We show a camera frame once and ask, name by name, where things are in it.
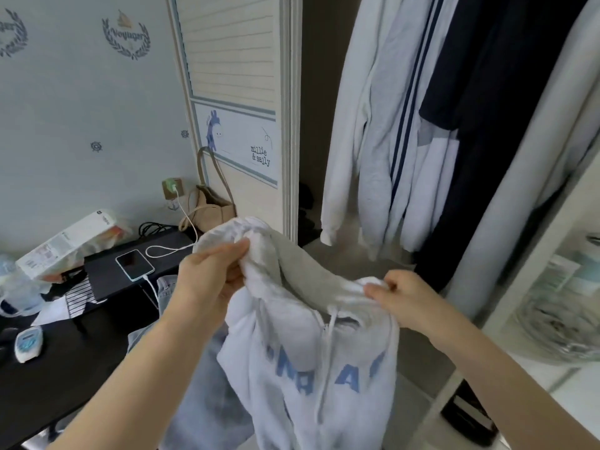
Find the white sign panel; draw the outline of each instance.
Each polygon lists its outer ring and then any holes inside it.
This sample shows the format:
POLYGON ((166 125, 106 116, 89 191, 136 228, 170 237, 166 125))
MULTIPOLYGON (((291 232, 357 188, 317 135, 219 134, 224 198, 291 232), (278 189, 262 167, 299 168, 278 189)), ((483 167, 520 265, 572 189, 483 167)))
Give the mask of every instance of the white sign panel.
POLYGON ((272 186, 279 180, 279 129, 275 116, 194 102, 200 143, 215 156, 272 186))

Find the door frame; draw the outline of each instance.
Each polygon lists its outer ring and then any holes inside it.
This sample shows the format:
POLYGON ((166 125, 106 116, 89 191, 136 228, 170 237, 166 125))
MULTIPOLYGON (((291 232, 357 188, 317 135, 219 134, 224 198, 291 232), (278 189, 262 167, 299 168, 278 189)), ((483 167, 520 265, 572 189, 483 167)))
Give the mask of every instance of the door frame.
POLYGON ((298 242, 300 170, 300 86, 303 0, 274 0, 274 62, 277 123, 281 130, 281 201, 284 235, 298 242))

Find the phone screen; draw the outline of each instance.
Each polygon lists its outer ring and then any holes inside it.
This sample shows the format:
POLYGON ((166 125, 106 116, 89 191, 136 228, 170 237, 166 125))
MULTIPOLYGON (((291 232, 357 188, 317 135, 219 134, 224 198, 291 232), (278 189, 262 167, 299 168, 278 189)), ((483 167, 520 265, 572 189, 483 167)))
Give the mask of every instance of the phone screen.
POLYGON ((115 260, 121 265, 121 268, 123 268, 132 281, 154 271, 152 264, 148 262, 138 249, 126 252, 115 260))

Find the blue giraffe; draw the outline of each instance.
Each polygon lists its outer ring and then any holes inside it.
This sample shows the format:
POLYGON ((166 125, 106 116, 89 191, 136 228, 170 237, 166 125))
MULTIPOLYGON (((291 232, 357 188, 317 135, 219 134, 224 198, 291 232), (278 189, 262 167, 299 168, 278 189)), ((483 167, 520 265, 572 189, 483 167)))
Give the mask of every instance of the blue giraffe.
POLYGON ((208 131, 206 133, 206 140, 208 141, 208 148, 212 151, 217 151, 217 147, 215 146, 215 137, 221 137, 221 120, 217 116, 216 110, 211 110, 211 116, 206 119, 206 125, 208 126, 208 131))

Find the black desk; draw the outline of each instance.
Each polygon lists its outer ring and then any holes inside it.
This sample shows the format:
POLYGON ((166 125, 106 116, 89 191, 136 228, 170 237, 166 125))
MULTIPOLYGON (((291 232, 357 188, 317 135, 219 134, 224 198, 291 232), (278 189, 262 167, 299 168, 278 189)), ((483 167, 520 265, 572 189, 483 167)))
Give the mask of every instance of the black desk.
MULTIPOLYGON (((12 355, 0 364, 0 450, 17 448, 83 406, 123 359, 127 334, 157 316, 135 287, 77 320, 44 325, 39 357, 21 364, 12 355)), ((0 329, 25 327, 33 318, 0 317, 0 329)))

